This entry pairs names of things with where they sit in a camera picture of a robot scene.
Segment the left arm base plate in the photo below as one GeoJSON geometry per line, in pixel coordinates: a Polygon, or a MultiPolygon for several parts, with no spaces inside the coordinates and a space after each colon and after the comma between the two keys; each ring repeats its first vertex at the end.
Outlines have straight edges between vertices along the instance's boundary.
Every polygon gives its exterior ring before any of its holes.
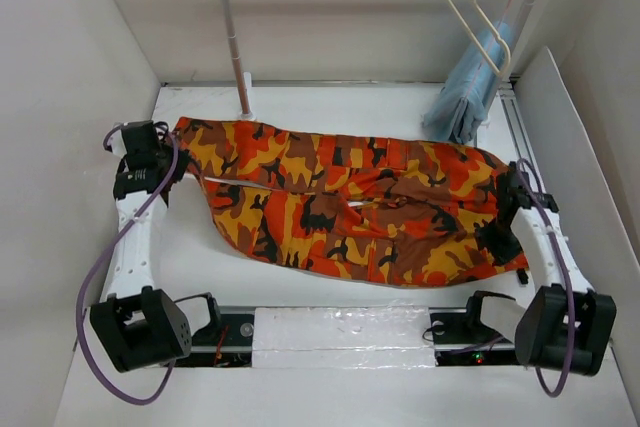
{"type": "Polygon", "coordinates": [[[176,368],[244,368],[252,364],[255,309],[221,307],[221,326],[205,326],[193,335],[191,353],[176,368]]]}

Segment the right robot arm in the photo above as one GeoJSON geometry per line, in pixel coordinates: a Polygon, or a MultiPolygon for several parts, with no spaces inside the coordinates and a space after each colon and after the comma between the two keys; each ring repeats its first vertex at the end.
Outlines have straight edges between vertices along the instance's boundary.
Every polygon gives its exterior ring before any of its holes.
{"type": "Polygon", "coordinates": [[[557,203],[528,160],[510,163],[496,186],[497,216],[476,238],[501,266],[523,255],[535,295],[523,307],[506,294],[475,292],[462,316],[465,334],[483,341],[496,332],[512,343],[519,364],[538,371],[596,375],[617,314],[613,298],[580,272],[557,203]]]}

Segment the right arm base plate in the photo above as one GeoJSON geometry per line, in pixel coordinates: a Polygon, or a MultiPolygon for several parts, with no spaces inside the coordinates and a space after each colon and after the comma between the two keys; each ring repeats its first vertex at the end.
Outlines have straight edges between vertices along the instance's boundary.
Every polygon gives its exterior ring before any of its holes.
{"type": "Polygon", "coordinates": [[[513,344],[497,331],[470,321],[464,308],[429,310],[423,339],[434,349],[437,367],[515,366],[513,344]]]}

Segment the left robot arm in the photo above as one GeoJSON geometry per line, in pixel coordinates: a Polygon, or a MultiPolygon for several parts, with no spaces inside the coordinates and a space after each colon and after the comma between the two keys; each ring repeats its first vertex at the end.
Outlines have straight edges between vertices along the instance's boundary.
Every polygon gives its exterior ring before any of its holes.
{"type": "Polygon", "coordinates": [[[186,358],[194,341],[212,343],[224,328],[210,293],[200,296],[207,309],[188,320],[154,279],[169,193],[182,180],[189,154],[179,149],[167,123],[153,121],[116,127],[104,147],[120,159],[113,187],[119,238],[109,255],[106,298],[91,307],[89,317],[115,369],[129,372],[186,358]]]}

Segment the orange camouflage trousers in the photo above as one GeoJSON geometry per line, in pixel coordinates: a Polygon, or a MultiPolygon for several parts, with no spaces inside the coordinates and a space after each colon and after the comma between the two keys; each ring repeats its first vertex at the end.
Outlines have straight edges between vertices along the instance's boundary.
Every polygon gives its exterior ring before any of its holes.
{"type": "Polygon", "coordinates": [[[478,236],[498,213],[493,154],[465,145],[179,119],[174,135],[224,240],[257,261],[436,288],[523,270],[478,236]]]}

